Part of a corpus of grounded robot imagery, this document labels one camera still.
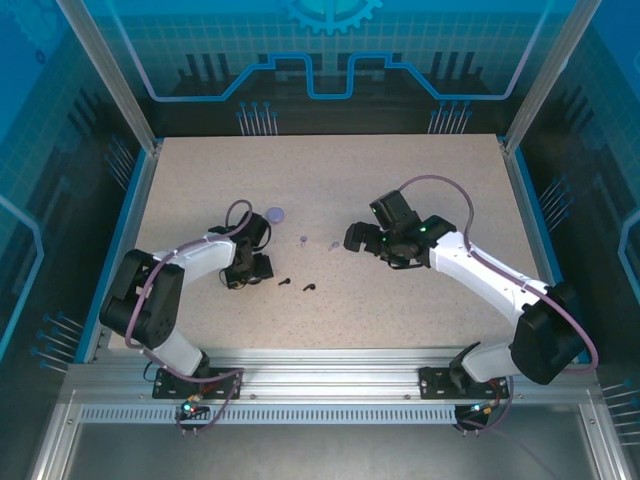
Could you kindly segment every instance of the speckled tabletop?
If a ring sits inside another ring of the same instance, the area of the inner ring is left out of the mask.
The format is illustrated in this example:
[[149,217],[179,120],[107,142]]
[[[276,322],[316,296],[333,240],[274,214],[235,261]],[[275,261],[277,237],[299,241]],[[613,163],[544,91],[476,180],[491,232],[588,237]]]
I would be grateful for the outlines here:
[[[284,209],[264,250],[274,279],[229,291],[211,274],[185,288],[178,326],[202,348],[453,346],[504,336],[507,320],[443,274],[397,272],[367,253],[328,251],[342,244],[351,223],[375,223],[370,202],[425,173],[469,191],[478,246],[536,275],[493,135],[168,138],[137,248],[158,251],[193,240],[223,224],[238,198],[260,214]],[[404,194],[422,218],[438,214],[464,225],[466,204],[450,186],[419,182]],[[238,207],[232,222],[240,215]],[[286,277],[291,284],[278,286]],[[316,290],[303,292],[309,283]],[[123,346],[114,335],[111,348]]]

